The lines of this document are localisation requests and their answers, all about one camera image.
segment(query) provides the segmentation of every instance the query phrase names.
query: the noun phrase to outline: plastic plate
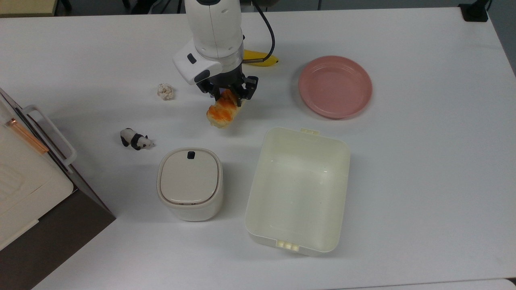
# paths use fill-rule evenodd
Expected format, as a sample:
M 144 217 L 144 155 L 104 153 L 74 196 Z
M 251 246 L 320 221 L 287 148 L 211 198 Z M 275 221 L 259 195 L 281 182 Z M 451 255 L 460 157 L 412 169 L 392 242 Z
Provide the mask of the plastic plate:
M 373 94 L 373 83 L 356 62 L 341 56 L 311 61 L 299 76 L 299 92 L 314 112 L 331 119 L 360 113 Z

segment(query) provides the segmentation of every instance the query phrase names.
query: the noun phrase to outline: small bin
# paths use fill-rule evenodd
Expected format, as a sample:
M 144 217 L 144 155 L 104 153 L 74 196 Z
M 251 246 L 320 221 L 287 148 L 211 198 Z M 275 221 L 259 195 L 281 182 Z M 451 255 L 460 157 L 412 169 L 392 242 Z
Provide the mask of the small bin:
M 350 150 L 340 140 L 273 128 L 265 135 L 245 226 L 263 245 L 315 256 L 337 247 Z
M 174 150 L 159 166 L 157 191 L 162 203 L 180 219 L 210 219 L 222 206 L 222 163 L 210 150 Z

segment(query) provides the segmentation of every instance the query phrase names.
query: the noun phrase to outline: toy panda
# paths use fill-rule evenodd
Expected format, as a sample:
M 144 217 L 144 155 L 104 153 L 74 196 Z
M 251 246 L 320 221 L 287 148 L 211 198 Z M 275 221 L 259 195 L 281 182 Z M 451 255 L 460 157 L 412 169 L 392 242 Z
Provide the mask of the toy panda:
M 127 147 L 131 144 L 131 147 L 136 150 L 140 150 L 142 148 L 149 149 L 154 146 L 154 143 L 149 140 L 147 136 L 138 134 L 131 128 L 125 128 L 120 131 L 120 138 L 122 139 L 122 144 L 124 146 Z

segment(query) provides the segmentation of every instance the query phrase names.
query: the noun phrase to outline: banana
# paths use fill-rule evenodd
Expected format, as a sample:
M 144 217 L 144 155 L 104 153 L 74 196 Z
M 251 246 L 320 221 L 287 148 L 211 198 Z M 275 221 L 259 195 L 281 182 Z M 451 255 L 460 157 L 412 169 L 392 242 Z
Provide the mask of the banana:
M 244 50 L 244 60 L 255 59 L 255 58 L 264 58 L 265 56 L 267 56 L 267 54 L 263 53 L 263 52 L 254 52 L 254 51 Z M 257 67 L 269 67 L 269 66 L 276 64 L 278 61 L 280 61 L 280 60 L 276 56 L 271 55 L 264 62 L 247 63 L 247 65 L 257 66 Z

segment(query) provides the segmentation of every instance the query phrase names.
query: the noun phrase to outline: black cord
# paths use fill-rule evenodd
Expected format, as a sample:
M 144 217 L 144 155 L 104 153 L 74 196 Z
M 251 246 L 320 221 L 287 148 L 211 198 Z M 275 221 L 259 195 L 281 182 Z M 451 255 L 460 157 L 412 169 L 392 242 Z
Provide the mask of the black cord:
M 178 11 L 176 12 L 176 14 L 180 14 L 181 13 L 181 6 L 183 5 L 183 0 L 179 0 L 179 3 L 178 3 Z
M 265 15 L 263 14 L 263 11 L 260 9 L 260 7 L 258 6 L 258 4 L 256 3 L 255 0 L 251 0 L 251 3 L 256 7 L 256 9 L 258 10 L 258 13 L 260 14 L 260 16 L 262 17 L 263 21 L 265 22 L 265 24 L 267 25 L 267 28 L 269 29 L 269 32 L 270 32 L 270 39 L 272 41 L 272 45 L 270 46 L 270 51 L 269 53 L 264 57 L 264 58 L 253 58 L 253 59 L 244 59 L 242 61 L 242 63 L 258 63 L 258 62 L 264 62 L 266 61 L 267 59 L 269 59 L 269 57 L 272 55 L 272 52 L 274 51 L 274 46 L 276 46 L 276 40 L 274 38 L 274 32 L 272 31 L 272 27 L 270 27 L 270 23 L 269 21 L 267 20 L 267 18 L 265 17 Z
M 165 9 L 167 9 L 167 6 L 168 6 L 169 3 L 170 3 L 170 0 L 167 1 L 167 3 L 163 7 L 162 12 L 160 14 L 163 14 L 163 12 L 165 12 Z
M 489 5 L 486 8 L 486 11 L 489 11 L 489 8 L 491 8 L 491 3 L 493 3 L 493 0 L 489 0 Z

